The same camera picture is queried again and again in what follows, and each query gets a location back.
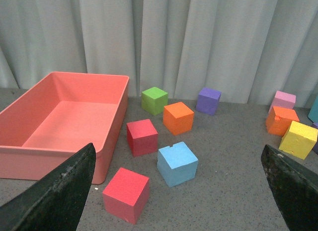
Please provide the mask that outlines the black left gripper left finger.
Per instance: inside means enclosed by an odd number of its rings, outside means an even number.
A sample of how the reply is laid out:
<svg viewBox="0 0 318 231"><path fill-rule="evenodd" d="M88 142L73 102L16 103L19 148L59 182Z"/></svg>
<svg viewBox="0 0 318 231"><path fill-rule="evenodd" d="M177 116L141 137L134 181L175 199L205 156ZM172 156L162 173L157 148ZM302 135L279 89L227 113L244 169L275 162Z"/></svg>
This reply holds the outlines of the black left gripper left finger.
<svg viewBox="0 0 318 231"><path fill-rule="evenodd" d="M0 208L2 231L75 231L93 179L96 151L87 144Z"/></svg>

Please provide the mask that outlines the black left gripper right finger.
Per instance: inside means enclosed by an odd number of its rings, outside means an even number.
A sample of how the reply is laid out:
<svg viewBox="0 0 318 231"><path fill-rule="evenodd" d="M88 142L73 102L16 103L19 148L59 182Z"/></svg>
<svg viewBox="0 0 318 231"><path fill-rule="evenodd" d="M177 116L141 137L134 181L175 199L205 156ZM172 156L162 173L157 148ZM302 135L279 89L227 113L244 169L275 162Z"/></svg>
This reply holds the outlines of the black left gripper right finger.
<svg viewBox="0 0 318 231"><path fill-rule="evenodd" d="M276 205L291 231L318 229L318 175L265 145L261 163Z"/></svg>

